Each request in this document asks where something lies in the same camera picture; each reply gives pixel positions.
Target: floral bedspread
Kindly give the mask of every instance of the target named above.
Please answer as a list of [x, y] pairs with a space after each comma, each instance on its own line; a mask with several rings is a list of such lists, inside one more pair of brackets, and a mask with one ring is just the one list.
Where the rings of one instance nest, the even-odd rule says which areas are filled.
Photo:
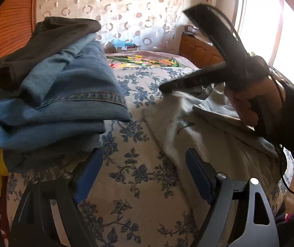
[[[175, 167], [153, 139], [141, 108], [162, 99], [158, 87], [170, 79], [192, 72], [196, 67], [183, 57], [137, 51], [107, 55], [114, 67], [132, 121], [106, 121], [102, 135], [104, 163], [86, 200], [79, 205], [85, 223], [98, 246], [189, 246], [198, 231], [187, 205]], [[285, 178], [290, 183], [294, 160], [288, 152]], [[25, 187], [33, 177], [48, 181], [72, 171], [86, 158], [65, 160], [50, 168], [26, 174], [10, 174], [7, 186], [7, 215], [10, 227]], [[274, 212], [281, 206], [285, 188], [279, 183], [270, 203]], [[70, 246], [56, 201], [52, 211], [62, 244]]]

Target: wooden furniture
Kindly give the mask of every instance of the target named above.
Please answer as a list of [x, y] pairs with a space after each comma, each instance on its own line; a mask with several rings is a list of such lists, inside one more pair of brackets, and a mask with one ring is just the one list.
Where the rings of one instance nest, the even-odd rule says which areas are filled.
[[0, 6], [0, 57], [22, 48], [34, 31], [36, 0], [5, 0]]
[[223, 61], [223, 58], [214, 46], [185, 34], [181, 36], [179, 55], [190, 60], [198, 68]]

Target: orange wall panel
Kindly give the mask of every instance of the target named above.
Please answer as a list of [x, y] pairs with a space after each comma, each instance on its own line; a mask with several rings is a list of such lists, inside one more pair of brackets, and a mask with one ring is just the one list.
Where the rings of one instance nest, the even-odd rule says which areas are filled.
[[22, 48], [35, 25], [35, 0], [5, 0], [0, 6], [0, 57]]

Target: stack of clothes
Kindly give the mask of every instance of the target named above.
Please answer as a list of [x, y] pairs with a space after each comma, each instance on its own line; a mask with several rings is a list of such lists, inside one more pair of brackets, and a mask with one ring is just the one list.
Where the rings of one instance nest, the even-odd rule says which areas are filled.
[[0, 175], [91, 152], [104, 120], [130, 121], [99, 30], [95, 20], [47, 17], [0, 58]]

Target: black cable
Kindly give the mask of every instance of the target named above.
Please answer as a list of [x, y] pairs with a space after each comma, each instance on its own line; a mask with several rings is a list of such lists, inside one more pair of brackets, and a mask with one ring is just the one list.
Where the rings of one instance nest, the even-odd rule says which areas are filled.
[[238, 36], [238, 33], [235, 29], [235, 27], [233, 26], [232, 22], [228, 19], [228, 17], [218, 8], [216, 8], [215, 6], [212, 5], [208, 5], [208, 7], [210, 7], [211, 9], [213, 9], [214, 11], [216, 11], [220, 16], [222, 16], [224, 18], [224, 20], [227, 22], [227, 24], [229, 25], [229, 27], [231, 28], [231, 30], [234, 32], [235, 34], [235, 38], [236, 40], [241, 44], [241, 46], [245, 49], [240, 37]]
[[[273, 80], [273, 82], [275, 83], [275, 86], [276, 86], [276, 88], [277, 88], [277, 90], [278, 90], [278, 93], [279, 93], [279, 95], [280, 95], [280, 98], [281, 98], [282, 109], [284, 109], [284, 98], [283, 98], [283, 94], [282, 94], [282, 92], [281, 92], [281, 89], [280, 89], [280, 87], [279, 87], [277, 81], [275, 80], [275, 78], [274, 78], [272, 75], [271, 75], [270, 77], [271, 77], [271, 79]], [[286, 156], [285, 156], [285, 154], [284, 154], [284, 146], [281, 146], [281, 145], [278, 144], [278, 143], [274, 143], [274, 147], [275, 147], [275, 150], [276, 150], [276, 153], [277, 153], [278, 157], [281, 158], [280, 175], [281, 175], [282, 182], [283, 182], [285, 188], [286, 188], [289, 192], [291, 192], [292, 194], [294, 194], [294, 191], [292, 191], [292, 190], [288, 187], [288, 185], [286, 184], [286, 182], [285, 182], [285, 180], [284, 180], [284, 177], [283, 177], [285, 171], [284, 171], [284, 172], [282, 171], [282, 164], [283, 164], [284, 161], [285, 161], [284, 159], [286, 159]]]

